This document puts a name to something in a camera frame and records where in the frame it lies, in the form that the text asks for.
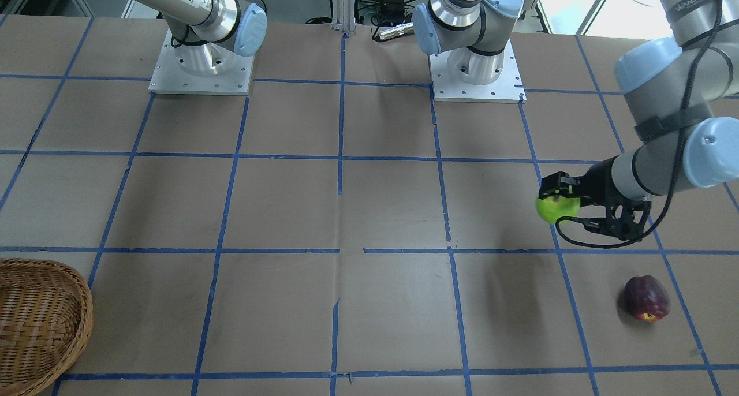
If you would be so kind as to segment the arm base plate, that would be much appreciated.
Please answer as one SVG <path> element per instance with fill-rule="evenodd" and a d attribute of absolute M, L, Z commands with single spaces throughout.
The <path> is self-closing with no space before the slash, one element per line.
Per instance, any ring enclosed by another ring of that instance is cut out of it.
<path fill-rule="evenodd" d="M 148 90 L 166 95 L 247 96 L 252 82 L 253 57 L 241 57 L 206 43 L 173 46 L 167 31 Z"/>
<path fill-rule="evenodd" d="M 434 98 L 441 102 L 525 102 L 527 96 L 512 41 L 502 53 L 483 56 L 467 48 L 430 55 Z"/>

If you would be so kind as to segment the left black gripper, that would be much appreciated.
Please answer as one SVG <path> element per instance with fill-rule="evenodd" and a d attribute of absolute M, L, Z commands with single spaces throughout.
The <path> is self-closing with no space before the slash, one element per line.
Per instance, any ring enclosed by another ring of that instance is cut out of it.
<path fill-rule="evenodd" d="M 539 198 L 551 197 L 579 198 L 580 207 L 599 205 L 615 209 L 624 206 L 634 211 L 634 201 L 623 196 L 613 183 L 612 168 L 615 158 L 599 162 L 588 169 L 581 177 L 571 177 L 566 172 L 556 172 L 541 178 L 539 183 Z M 584 230 L 599 234 L 610 235 L 611 225 L 607 218 L 577 218 Z"/>

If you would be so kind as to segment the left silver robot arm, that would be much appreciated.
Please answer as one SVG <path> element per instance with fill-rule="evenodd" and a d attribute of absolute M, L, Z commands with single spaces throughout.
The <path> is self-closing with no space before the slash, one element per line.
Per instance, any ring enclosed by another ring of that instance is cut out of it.
<path fill-rule="evenodd" d="M 536 207 L 546 222 L 575 222 L 582 207 L 602 206 L 603 217 L 580 219 L 586 230 L 639 239 L 655 197 L 736 180 L 737 119 L 715 115 L 710 102 L 737 93 L 737 0 L 660 2 L 672 35 L 614 67 L 642 145 L 581 177 L 542 178 Z M 413 30 L 424 53 L 449 53 L 455 78 L 488 85 L 521 12 L 522 0 L 428 0 L 414 9 Z"/>

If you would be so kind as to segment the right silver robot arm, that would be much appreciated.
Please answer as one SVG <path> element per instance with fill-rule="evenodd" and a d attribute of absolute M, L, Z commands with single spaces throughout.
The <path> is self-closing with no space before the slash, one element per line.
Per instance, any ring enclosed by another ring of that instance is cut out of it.
<path fill-rule="evenodd" d="M 260 49 L 267 32 L 267 15 L 256 2 L 246 0 L 130 0 L 161 12 L 167 20 L 185 26 L 196 43 L 204 41 L 235 55 L 251 57 Z"/>

